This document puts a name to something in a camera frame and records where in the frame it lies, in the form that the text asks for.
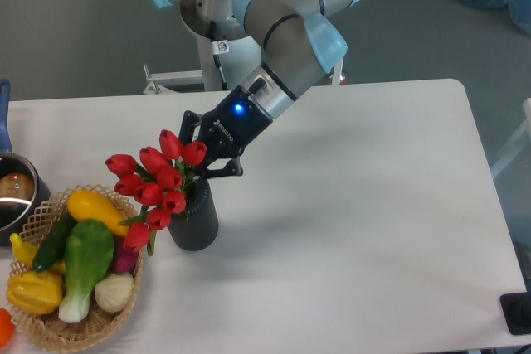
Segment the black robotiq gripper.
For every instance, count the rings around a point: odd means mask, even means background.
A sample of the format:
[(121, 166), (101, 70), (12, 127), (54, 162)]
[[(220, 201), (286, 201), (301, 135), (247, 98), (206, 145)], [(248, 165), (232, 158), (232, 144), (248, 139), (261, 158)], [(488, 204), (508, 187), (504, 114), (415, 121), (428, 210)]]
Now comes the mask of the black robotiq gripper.
[(204, 163), (229, 159), (218, 169), (206, 165), (194, 168), (203, 179), (240, 177), (240, 158), (246, 146), (261, 134), (273, 119), (251, 101), (251, 95), (241, 85), (232, 90), (213, 110), (204, 115), (186, 110), (178, 138), (182, 143), (199, 141), (207, 146)]

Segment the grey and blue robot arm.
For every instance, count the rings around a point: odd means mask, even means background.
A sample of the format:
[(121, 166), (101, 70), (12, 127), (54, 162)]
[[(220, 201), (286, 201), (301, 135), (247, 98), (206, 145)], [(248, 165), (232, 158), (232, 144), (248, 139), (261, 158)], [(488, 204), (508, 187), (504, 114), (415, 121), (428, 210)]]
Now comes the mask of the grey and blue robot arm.
[(330, 17), (361, 0), (151, 0), (176, 6), (196, 37), (201, 69), (148, 75), (150, 86), (201, 82), (226, 98), (187, 112), (179, 137), (205, 143), (202, 178), (239, 176), (246, 146), (325, 75), (340, 76), (348, 46)]

